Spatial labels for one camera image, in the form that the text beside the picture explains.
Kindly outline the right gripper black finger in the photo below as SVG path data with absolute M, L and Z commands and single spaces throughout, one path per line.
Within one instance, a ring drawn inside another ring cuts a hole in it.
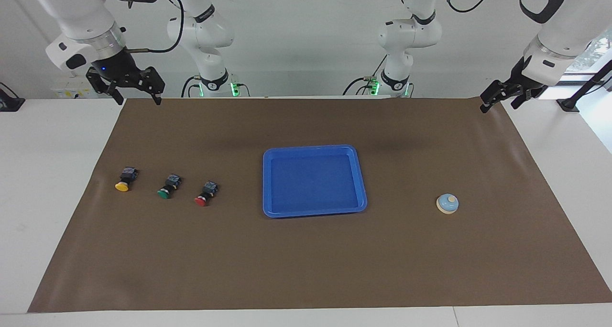
M 140 91 L 151 96 L 157 106 L 162 103 L 165 82 L 154 67 L 140 71 Z
M 118 105 L 123 105 L 124 97 L 117 90 L 114 81 L 112 81 L 110 84 L 107 84 L 94 67 L 88 68 L 86 72 L 86 78 L 89 81 L 90 85 L 93 87 L 94 91 L 96 91 L 96 93 L 105 94 L 112 98 Z

